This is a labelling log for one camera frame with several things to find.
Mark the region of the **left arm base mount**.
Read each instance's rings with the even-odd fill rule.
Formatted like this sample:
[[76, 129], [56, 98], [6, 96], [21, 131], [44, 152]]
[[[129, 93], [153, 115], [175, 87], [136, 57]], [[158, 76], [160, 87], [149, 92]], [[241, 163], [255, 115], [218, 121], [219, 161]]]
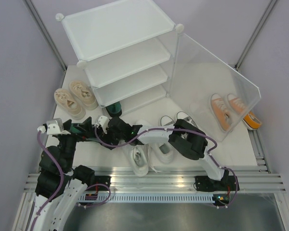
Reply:
[[108, 189], [105, 187], [109, 187], [111, 184], [111, 176], [95, 176], [94, 182], [89, 186], [85, 191], [86, 192], [107, 192]]

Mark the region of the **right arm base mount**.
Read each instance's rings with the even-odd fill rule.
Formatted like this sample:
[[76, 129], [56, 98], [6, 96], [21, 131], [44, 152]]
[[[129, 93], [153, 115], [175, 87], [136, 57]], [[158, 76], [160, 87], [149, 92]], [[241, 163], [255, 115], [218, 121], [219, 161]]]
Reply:
[[234, 176], [223, 177], [220, 181], [212, 180], [208, 176], [195, 176], [195, 187], [199, 192], [227, 192], [240, 190]]

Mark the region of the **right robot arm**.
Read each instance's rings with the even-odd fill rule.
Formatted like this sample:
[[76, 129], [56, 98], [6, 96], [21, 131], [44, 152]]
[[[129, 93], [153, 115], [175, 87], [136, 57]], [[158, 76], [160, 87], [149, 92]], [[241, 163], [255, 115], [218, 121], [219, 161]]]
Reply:
[[119, 117], [109, 119], [102, 116], [98, 119], [97, 126], [103, 131], [98, 139], [105, 147], [168, 143], [183, 157], [201, 164], [210, 179], [212, 188], [221, 190], [228, 184], [229, 170], [219, 165], [211, 155], [218, 143], [183, 119], [177, 120], [174, 125], [151, 127], [131, 126]]

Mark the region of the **green loafer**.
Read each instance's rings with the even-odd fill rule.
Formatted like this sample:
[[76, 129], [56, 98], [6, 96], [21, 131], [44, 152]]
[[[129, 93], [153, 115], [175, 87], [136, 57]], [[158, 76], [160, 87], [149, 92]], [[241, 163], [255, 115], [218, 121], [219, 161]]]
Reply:
[[122, 115], [120, 102], [113, 103], [106, 107], [106, 111], [111, 117], [119, 117]]
[[109, 150], [119, 145], [119, 139], [111, 135], [110, 132], [104, 133], [101, 127], [96, 128], [91, 122], [72, 123], [69, 132], [71, 135], [75, 135], [78, 141], [94, 142]]

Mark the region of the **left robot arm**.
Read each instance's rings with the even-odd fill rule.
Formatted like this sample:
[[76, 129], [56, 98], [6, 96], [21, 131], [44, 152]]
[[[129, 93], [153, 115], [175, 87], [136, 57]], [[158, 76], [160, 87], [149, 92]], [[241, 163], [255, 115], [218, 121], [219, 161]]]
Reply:
[[[40, 173], [35, 189], [35, 205], [30, 231], [61, 231], [85, 190], [94, 188], [94, 170], [86, 166], [73, 168], [78, 142], [93, 137], [91, 117], [82, 123], [62, 122], [57, 118], [38, 127], [37, 139], [43, 149]], [[58, 139], [57, 146], [45, 147], [40, 135], [46, 133]]]

